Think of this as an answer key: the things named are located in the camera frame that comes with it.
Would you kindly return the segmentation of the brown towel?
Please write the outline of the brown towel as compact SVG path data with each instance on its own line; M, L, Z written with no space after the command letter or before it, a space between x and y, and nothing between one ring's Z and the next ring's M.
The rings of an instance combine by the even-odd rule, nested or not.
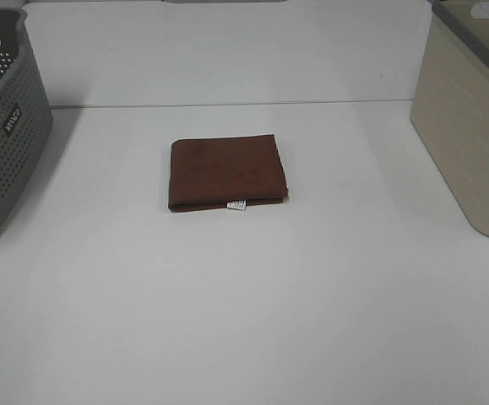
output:
M273 134L179 139L171 145L168 208L192 212L282 203L285 172Z

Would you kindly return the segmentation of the beige plastic basket grey rim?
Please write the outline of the beige plastic basket grey rim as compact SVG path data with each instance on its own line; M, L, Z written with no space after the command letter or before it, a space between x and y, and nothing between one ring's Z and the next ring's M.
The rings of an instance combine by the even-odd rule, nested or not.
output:
M434 1L410 120L463 214L489 237L489 1Z

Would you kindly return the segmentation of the grey perforated plastic basket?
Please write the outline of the grey perforated plastic basket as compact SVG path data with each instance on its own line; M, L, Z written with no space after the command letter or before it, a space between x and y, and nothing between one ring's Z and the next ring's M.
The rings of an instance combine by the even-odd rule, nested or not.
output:
M53 123L26 18L22 9L0 8L0 230L35 171Z

